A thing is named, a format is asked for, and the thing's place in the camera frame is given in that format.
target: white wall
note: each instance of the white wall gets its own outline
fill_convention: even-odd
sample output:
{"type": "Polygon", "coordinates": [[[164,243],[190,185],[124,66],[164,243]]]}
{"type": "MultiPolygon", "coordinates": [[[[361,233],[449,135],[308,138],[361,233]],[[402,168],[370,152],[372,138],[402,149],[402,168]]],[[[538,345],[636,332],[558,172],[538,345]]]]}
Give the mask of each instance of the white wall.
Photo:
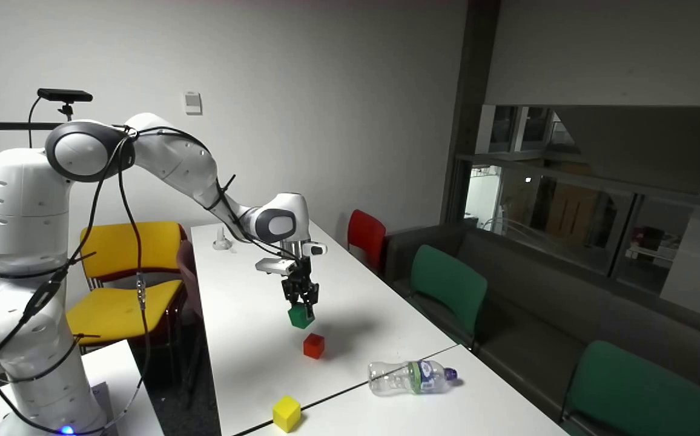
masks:
{"type": "MultiPolygon", "coordinates": [[[[700,106],[700,0],[503,0],[487,105],[700,106]]],[[[700,215],[680,252],[663,299],[700,311],[700,215]]]]}
{"type": "MultiPolygon", "coordinates": [[[[230,197],[301,191],[340,238],[353,207],[389,231],[437,220],[465,0],[0,0],[0,121],[21,121],[37,87],[85,87],[78,118],[155,111],[201,138],[238,175],[230,197]],[[188,118],[181,94],[204,94],[188,118]]],[[[38,121],[56,121],[40,105],[38,121]]],[[[0,133],[0,151],[24,133],[0,133]]],[[[131,170],[139,220],[208,224],[198,207],[131,170]]],[[[75,187],[70,231],[92,187],[75,187]]],[[[115,191],[99,220],[124,220],[115,191]]],[[[79,293],[70,279],[70,300],[79,293]]]]}

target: water bottle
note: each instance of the water bottle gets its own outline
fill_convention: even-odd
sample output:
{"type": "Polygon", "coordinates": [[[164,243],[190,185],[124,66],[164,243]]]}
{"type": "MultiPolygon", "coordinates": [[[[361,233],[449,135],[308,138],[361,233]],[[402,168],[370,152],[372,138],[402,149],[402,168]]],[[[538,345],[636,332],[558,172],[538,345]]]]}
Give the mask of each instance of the water bottle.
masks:
{"type": "Polygon", "coordinates": [[[448,393],[458,382],[456,369],[436,362],[370,363],[367,385],[374,396],[436,396],[448,393]]]}

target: dark green chair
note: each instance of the dark green chair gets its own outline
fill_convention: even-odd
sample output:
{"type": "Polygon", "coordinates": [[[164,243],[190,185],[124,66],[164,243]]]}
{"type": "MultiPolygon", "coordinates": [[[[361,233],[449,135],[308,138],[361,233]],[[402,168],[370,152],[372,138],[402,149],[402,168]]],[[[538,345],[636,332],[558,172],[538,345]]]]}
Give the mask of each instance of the dark green chair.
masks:
{"type": "Polygon", "coordinates": [[[475,351],[477,318],[487,299],[487,279],[459,259],[422,246],[411,265],[407,300],[448,338],[475,351]]]}
{"type": "Polygon", "coordinates": [[[569,434],[698,436],[700,385],[608,342],[590,342],[563,398],[569,434]]]}

